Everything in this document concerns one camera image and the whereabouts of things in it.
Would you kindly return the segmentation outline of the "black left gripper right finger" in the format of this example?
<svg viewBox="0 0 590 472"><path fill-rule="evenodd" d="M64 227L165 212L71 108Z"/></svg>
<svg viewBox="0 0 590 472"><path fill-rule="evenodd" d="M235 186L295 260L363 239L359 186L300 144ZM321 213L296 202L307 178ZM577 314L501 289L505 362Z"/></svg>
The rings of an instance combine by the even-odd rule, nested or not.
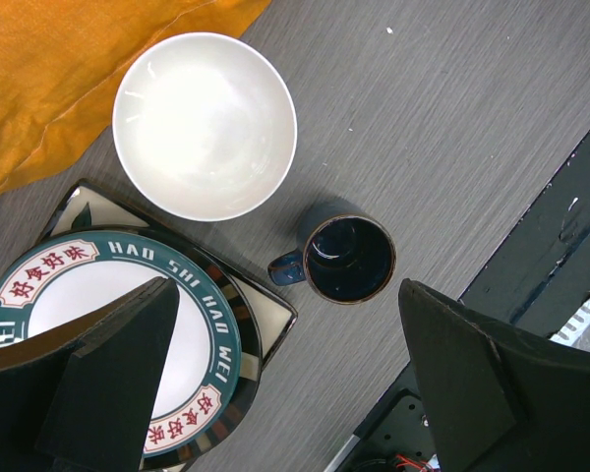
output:
<svg viewBox="0 0 590 472"><path fill-rule="evenodd" d="M409 278L398 293L444 471L590 471L590 353Z"/></svg>

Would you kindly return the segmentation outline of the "square floral ceramic plate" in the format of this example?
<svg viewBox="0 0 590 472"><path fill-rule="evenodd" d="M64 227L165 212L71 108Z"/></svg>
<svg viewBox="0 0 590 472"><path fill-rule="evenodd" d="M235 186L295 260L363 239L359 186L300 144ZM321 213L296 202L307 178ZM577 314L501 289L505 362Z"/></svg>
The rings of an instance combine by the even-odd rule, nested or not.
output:
<svg viewBox="0 0 590 472"><path fill-rule="evenodd" d="M146 471L186 471L243 421L256 399L263 369L295 325L298 313L287 301L236 265L86 179L79 180L68 190L37 241L42 243L71 229L86 230L95 226L127 226L134 232L146 232L184 255L198 259L201 266L213 271L235 311L247 317L239 327L244 330L243 351L251 360L244 363L243 379L234 390L232 404L225 408L216 425L209 427L197 440L161 459L146 459L141 464Z"/></svg>

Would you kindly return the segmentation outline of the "white green-rim round plate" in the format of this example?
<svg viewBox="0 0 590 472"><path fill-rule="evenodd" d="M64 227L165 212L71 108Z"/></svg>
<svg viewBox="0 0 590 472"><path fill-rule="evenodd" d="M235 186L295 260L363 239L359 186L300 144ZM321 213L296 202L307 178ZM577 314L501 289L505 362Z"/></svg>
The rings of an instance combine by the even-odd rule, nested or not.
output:
<svg viewBox="0 0 590 472"><path fill-rule="evenodd" d="M239 379L242 341L229 303L207 270L180 251L121 230L48 240L0 278L0 348L96 310L148 280L173 280L177 319L143 457L195 440L225 412Z"/></svg>

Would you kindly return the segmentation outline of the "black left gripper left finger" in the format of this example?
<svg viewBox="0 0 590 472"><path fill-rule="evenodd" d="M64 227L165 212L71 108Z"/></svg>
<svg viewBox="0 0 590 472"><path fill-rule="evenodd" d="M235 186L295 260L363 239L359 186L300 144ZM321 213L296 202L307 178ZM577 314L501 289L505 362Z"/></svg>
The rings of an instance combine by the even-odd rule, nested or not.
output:
<svg viewBox="0 0 590 472"><path fill-rule="evenodd" d="M0 348L0 471L136 471L179 305L156 277Z"/></svg>

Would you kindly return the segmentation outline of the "black striped-rim round plate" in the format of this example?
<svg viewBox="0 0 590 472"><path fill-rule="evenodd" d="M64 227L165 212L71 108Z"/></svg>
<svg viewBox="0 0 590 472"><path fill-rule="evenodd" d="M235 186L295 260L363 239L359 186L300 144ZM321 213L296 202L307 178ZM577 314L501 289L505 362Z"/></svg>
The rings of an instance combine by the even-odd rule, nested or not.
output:
<svg viewBox="0 0 590 472"><path fill-rule="evenodd" d="M191 463L223 442L256 397L262 342L245 295L208 256L151 229L94 228L36 250L8 293L33 337L156 277L176 282L179 306L148 426L142 467Z"/></svg>

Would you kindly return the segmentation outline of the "white ribbed bowl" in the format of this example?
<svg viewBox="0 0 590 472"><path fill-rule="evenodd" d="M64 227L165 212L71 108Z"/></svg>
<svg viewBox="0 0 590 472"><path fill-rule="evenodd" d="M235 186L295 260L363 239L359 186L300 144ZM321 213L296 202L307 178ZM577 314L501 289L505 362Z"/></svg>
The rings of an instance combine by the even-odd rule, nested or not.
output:
<svg viewBox="0 0 590 472"><path fill-rule="evenodd" d="M175 216L217 222L264 204L294 160L293 99L256 49L224 34L164 39L130 66L111 129L137 190Z"/></svg>

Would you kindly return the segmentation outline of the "blue mug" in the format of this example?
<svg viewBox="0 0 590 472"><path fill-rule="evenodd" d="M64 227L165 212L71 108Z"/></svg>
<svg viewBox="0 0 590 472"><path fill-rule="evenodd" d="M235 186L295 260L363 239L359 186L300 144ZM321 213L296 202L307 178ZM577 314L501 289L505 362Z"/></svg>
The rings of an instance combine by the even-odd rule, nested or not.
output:
<svg viewBox="0 0 590 472"><path fill-rule="evenodd" d="M396 251L390 234L342 198L306 209L297 224L296 243L267 267L277 286L306 281L330 302L355 305L375 297L392 278Z"/></svg>

